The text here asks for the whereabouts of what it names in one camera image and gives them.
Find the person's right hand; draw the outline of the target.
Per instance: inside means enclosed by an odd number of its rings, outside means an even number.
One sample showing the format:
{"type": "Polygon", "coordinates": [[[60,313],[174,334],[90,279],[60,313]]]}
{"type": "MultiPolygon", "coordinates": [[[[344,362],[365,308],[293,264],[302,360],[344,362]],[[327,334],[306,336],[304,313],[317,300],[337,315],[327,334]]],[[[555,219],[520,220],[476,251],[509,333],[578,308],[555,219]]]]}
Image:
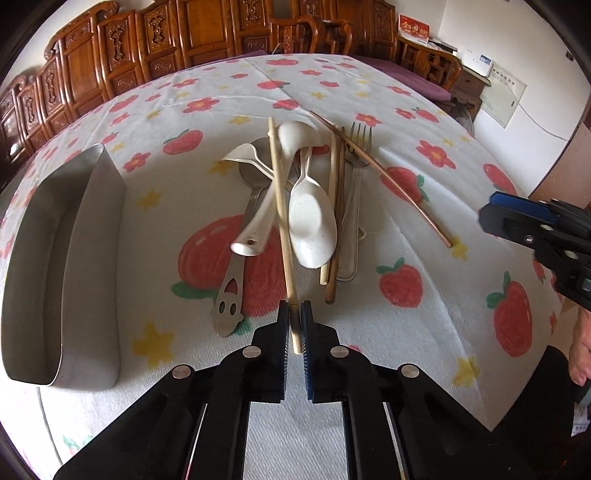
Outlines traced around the person's right hand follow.
{"type": "Polygon", "coordinates": [[[579,386],[591,379],[591,313],[582,307],[578,310],[569,350],[569,374],[579,386]]]}

